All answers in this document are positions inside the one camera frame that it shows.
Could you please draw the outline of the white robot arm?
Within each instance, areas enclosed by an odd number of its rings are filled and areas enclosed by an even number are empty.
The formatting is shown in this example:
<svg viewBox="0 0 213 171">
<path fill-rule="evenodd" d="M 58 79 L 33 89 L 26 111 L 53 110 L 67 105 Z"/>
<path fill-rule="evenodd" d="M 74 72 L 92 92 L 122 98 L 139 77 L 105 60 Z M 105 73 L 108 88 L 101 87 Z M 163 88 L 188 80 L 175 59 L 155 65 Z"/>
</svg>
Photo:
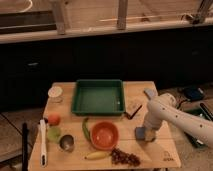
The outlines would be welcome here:
<svg viewBox="0 0 213 171">
<path fill-rule="evenodd" d="M 162 122 L 167 121 L 213 148 L 213 122 L 177 109 L 176 99 L 170 93 L 152 98 L 147 109 L 143 121 L 146 129 L 159 130 Z"/>
</svg>

